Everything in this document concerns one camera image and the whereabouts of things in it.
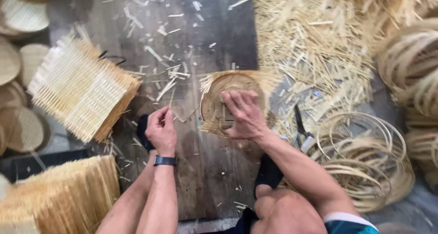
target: wooden board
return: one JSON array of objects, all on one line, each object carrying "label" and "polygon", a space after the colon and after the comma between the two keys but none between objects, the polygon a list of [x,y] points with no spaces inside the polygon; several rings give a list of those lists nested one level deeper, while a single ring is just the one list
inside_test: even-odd
[{"label": "wooden board", "polygon": [[[200,11],[195,10],[194,1],[202,4]],[[253,149],[247,151],[236,142],[197,129],[201,97],[198,80],[202,75],[230,70],[232,63],[239,69],[258,68],[253,5],[246,2],[228,10],[229,5],[237,1],[150,0],[147,6],[140,6],[133,0],[51,0],[49,5],[52,44],[76,22],[83,25],[93,44],[109,51],[108,55],[126,57],[127,62],[121,65],[124,69],[139,71],[139,66],[148,66],[142,69],[147,76],[142,78],[144,83],[138,96],[128,107],[131,111],[123,114],[114,127],[114,143],[124,154],[117,157],[118,164],[124,177],[130,180],[120,180],[122,190],[132,184],[143,170],[143,162],[149,158],[144,148],[135,145],[132,139],[136,137],[136,127],[131,121],[169,105],[172,95],[172,90],[168,91],[158,105],[146,97],[157,97],[160,92],[153,81],[160,81],[163,88],[169,79],[166,73],[152,75],[154,68],[160,73],[166,66],[145,52],[144,46],[153,48],[163,59],[163,55],[169,57],[173,53],[175,62],[164,59],[170,66],[186,63],[191,77],[178,79],[172,99],[172,109],[178,117],[189,119],[174,121],[178,134],[179,164],[175,174],[180,220],[240,216],[233,202],[253,206],[255,201],[253,184],[258,161],[246,156]],[[130,33],[125,7],[144,28],[135,27]],[[182,17],[168,17],[181,13],[184,13]],[[161,35],[157,29],[166,22],[167,32],[181,30]],[[97,146],[95,144],[93,150],[103,153],[104,145]],[[124,168],[129,164],[125,160],[134,163]]]}]

